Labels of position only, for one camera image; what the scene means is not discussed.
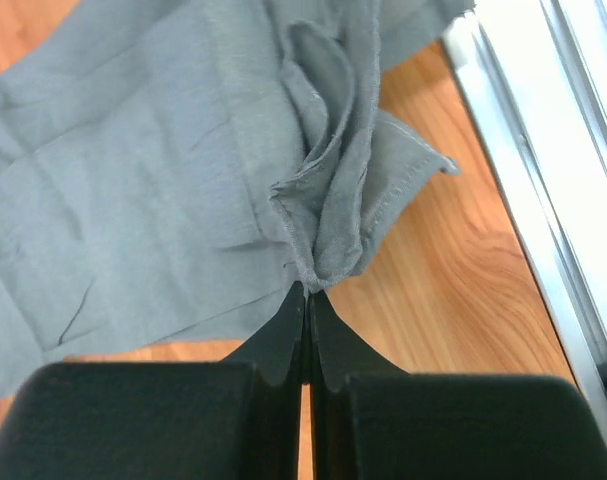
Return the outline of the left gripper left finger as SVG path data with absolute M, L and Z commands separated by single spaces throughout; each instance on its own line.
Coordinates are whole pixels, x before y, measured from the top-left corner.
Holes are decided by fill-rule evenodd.
M 293 479 L 304 293 L 217 362 L 57 363 L 0 427 L 0 479 Z

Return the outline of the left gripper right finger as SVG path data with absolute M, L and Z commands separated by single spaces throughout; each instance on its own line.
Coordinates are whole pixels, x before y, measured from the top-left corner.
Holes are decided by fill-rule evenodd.
M 308 301 L 318 479 L 607 479 L 582 395 L 553 376 L 408 373 Z

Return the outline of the grey shirt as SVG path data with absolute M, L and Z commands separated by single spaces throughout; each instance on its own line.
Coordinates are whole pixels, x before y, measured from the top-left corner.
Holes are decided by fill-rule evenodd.
M 456 164 L 379 106 L 469 1 L 83 1 L 0 74 L 0 398 L 243 339 L 362 273 Z

